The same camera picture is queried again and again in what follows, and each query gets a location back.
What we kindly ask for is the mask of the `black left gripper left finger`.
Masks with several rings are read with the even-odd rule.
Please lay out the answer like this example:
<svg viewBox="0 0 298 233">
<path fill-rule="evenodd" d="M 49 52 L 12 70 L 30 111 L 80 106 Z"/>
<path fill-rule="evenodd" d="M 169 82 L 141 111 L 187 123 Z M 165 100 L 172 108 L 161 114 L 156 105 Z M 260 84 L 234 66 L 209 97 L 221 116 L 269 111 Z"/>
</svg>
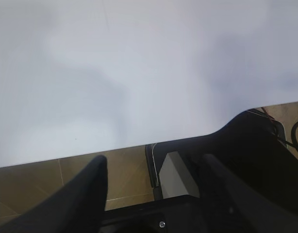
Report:
<svg viewBox="0 0 298 233">
<path fill-rule="evenodd" d="M 59 191 L 0 226 L 0 233 L 97 233 L 107 199 L 107 159 L 96 156 Z"/>
</svg>

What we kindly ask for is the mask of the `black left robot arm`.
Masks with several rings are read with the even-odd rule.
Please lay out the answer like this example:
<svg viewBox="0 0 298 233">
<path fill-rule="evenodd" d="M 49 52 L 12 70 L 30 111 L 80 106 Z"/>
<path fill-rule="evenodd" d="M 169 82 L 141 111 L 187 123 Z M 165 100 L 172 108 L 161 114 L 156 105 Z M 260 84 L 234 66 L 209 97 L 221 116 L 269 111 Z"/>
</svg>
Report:
<svg viewBox="0 0 298 233">
<path fill-rule="evenodd" d="M 0 233 L 298 233 L 298 160 L 283 126 L 257 110 L 219 131 L 146 145 L 154 201 L 106 210 L 96 156 Z"/>
</svg>

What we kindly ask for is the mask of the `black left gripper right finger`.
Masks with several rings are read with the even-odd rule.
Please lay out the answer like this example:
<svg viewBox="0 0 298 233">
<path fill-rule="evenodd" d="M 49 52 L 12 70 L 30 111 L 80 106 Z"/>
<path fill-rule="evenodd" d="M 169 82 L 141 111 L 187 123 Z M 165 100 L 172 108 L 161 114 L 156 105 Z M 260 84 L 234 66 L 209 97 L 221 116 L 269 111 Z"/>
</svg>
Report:
<svg viewBox="0 0 298 233">
<path fill-rule="evenodd" d="M 298 233 L 298 216 L 258 194 L 214 155 L 200 160 L 200 201 L 210 233 Z"/>
</svg>

